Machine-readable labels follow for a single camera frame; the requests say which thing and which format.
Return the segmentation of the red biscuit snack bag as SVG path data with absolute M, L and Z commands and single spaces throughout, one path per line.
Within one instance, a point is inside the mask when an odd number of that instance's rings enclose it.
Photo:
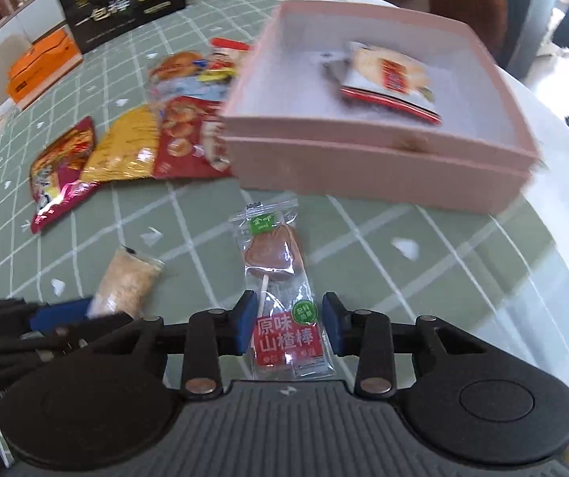
M 221 102 L 178 96 L 160 108 L 155 179 L 219 179 L 230 162 L 219 119 Z

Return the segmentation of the small red yellow packet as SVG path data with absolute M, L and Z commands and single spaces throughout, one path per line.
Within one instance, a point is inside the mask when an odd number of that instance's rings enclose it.
M 202 82 L 228 81 L 240 71 L 251 45 L 241 41 L 214 37 L 210 40 L 210 53 L 200 63 L 198 79 Z

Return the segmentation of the yellow snack packet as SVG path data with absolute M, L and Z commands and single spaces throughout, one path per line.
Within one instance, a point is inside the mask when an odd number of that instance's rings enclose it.
M 148 106 L 118 117 L 92 151 L 80 174 L 83 182 L 148 179 L 159 147 L 157 118 Z

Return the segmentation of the orange box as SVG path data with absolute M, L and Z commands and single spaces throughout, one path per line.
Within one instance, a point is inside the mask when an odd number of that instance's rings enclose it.
M 82 62 L 74 39 L 60 28 L 34 43 L 9 69 L 8 96 L 23 111 Z

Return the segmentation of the white red snack packet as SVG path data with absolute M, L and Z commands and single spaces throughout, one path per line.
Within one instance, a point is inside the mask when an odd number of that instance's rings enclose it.
M 387 47 L 350 41 L 342 54 L 324 54 L 323 69 L 342 97 L 407 113 L 440 125 L 428 67 Z

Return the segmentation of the hawthorn lollipop clear wrapper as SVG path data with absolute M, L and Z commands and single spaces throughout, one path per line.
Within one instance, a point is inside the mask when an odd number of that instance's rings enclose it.
M 245 286 L 256 294 L 250 343 L 260 380 L 326 379 L 335 375 L 320 309 L 297 237 L 298 201 L 252 202 L 229 219 Z

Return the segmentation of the pink gift box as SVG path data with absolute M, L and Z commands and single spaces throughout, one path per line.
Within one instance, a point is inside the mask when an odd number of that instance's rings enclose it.
M 322 62 L 350 41 L 426 65 L 442 123 L 342 97 Z M 461 21 L 392 6 L 279 4 L 221 115 L 231 169 L 242 186 L 257 190 L 496 214 L 540 158 L 475 32 Z

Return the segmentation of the magenta spicy snack bag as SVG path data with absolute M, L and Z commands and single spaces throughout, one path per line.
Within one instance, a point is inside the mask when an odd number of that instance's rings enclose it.
M 88 198 L 98 182 L 84 182 L 82 172 L 95 150 L 95 123 L 85 116 L 37 155 L 29 170 L 36 210 L 31 233 L 37 234 Z

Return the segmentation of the clear bread snack bag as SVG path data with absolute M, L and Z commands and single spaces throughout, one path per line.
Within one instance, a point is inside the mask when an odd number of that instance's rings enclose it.
M 204 55 L 194 50 L 182 50 L 159 59 L 148 67 L 145 82 L 149 103 L 182 96 L 197 86 Z

